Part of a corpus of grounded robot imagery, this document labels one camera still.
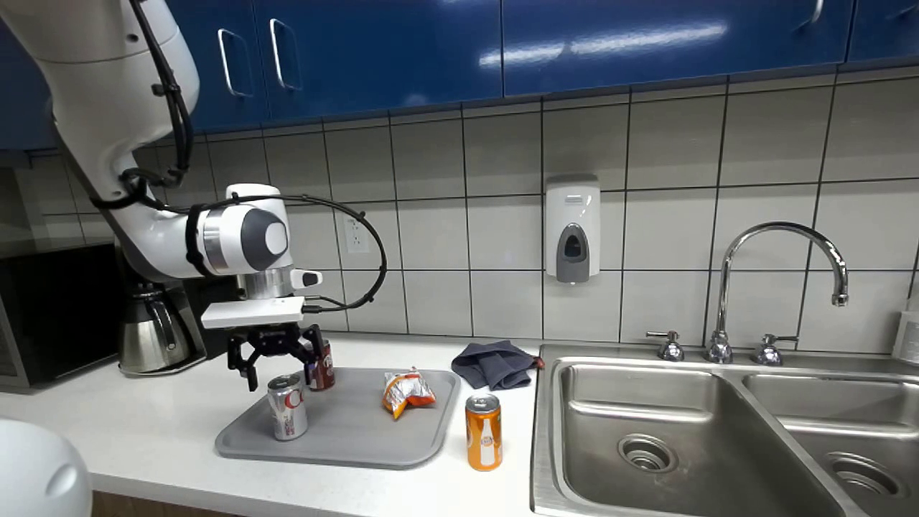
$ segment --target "microwave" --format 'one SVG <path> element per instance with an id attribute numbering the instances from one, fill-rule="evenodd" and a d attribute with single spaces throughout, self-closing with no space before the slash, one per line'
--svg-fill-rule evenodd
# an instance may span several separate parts
<path id="1" fill-rule="evenodd" d="M 0 259 L 0 390 L 39 390 L 111 361 L 122 310 L 111 245 Z"/>

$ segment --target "white countertop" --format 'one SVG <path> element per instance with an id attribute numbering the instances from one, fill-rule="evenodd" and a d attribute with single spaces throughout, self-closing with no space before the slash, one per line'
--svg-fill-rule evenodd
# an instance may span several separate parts
<path id="1" fill-rule="evenodd" d="M 447 371 L 463 346 L 333 338 L 336 368 Z M 257 381 L 295 371 L 295 358 L 257 358 Z M 445 449 L 412 470 L 308 462 L 224 460 L 214 436 L 263 390 L 250 393 L 224 357 L 180 376 L 122 379 L 115 364 L 43 393 L 0 393 L 0 417 L 62 433 L 86 460 L 92 486 L 108 493 L 164 501 L 229 514 L 530 514 L 527 458 L 535 381 L 499 390 L 503 465 L 466 462 L 458 400 Z"/>

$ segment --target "cutting board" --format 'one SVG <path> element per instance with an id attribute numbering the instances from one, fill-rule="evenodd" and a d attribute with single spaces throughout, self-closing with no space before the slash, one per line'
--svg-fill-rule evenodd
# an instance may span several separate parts
<path id="1" fill-rule="evenodd" d="M 451 371 L 423 371 L 437 404 L 411 407 L 392 422 L 378 404 L 385 374 L 341 368 L 331 390 L 308 390 L 308 433 L 292 443 L 272 436 L 263 396 L 219 433 L 214 452 L 242 460 L 417 469 L 440 453 L 458 381 Z"/>

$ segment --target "upper cabinet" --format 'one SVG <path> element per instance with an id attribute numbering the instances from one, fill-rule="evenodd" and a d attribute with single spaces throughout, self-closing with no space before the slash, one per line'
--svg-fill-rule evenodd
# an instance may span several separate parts
<path id="1" fill-rule="evenodd" d="M 919 58 L 916 0 L 858 0 L 849 64 L 889 64 Z"/>
<path id="2" fill-rule="evenodd" d="M 730 73 L 738 0 L 503 0 L 509 96 Z"/>
<path id="3" fill-rule="evenodd" d="M 499 0 L 257 0 L 270 120 L 499 97 Z"/>
<path id="4" fill-rule="evenodd" d="M 849 0 L 503 0 L 509 96 L 843 61 Z"/>
<path id="5" fill-rule="evenodd" d="M 187 0 L 198 130 L 499 97 L 499 0 Z"/>
<path id="6" fill-rule="evenodd" d="M 0 150 L 52 146 L 49 86 L 0 20 Z"/>

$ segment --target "coffee maker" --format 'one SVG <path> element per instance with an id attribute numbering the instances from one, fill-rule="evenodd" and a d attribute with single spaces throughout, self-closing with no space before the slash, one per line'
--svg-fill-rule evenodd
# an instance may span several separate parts
<path id="1" fill-rule="evenodd" d="M 203 358 L 203 330 L 183 287 L 134 279 L 121 327 L 121 374 L 168 376 Z"/>

